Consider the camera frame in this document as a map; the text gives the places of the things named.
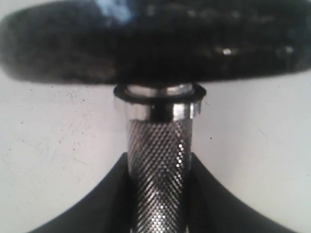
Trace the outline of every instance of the white background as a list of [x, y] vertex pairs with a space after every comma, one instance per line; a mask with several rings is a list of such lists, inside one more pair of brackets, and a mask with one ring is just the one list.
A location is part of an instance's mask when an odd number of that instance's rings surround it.
[[[2, 0], [0, 16], [39, 2]], [[311, 232], [311, 72], [204, 87], [193, 151], [246, 204]], [[0, 71], [1, 233], [61, 214], [126, 150], [112, 90], [18, 83]]]

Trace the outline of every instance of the dumbbell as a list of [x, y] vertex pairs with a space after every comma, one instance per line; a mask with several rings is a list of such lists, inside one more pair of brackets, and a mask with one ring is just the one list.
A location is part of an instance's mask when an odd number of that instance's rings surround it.
[[206, 95], [197, 83], [308, 69], [310, 12], [306, 0], [49, 3], [2, 21], [0, 59], [19, 80], [116, 85], [128, 119], [131, 231], [183, 233], [192, 120]]

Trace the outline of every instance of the knurled metal grip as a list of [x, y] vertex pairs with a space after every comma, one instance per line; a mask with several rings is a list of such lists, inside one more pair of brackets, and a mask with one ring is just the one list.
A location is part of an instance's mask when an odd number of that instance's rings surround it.
[[128, 123], [128, 168], [135, 184], [134, 233], [184, 233], [192, 120]]
[[195, 84], [115, 88], [128, 117], [132, 233], [186, 231], [192, 119], [205, 93]]

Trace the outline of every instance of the metal sleeve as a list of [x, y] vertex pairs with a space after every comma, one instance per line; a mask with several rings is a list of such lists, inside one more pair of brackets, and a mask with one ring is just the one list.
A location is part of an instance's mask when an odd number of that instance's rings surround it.
[[184, 233], [192, 120], [128, 123], [128, 167], [135, 187], [133, 233]]

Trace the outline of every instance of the white wall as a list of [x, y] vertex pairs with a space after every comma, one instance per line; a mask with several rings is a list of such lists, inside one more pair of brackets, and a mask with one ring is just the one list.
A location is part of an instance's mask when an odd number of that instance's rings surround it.
[[[0, 16], [38, 2], [3, 0]], [[242, 201], [311, 232], [311, 72], [205, 88], [193, 151]], [[1, 233], [67, 210], [126, 150], [112, 89], [18, 83], [0, 72]]]

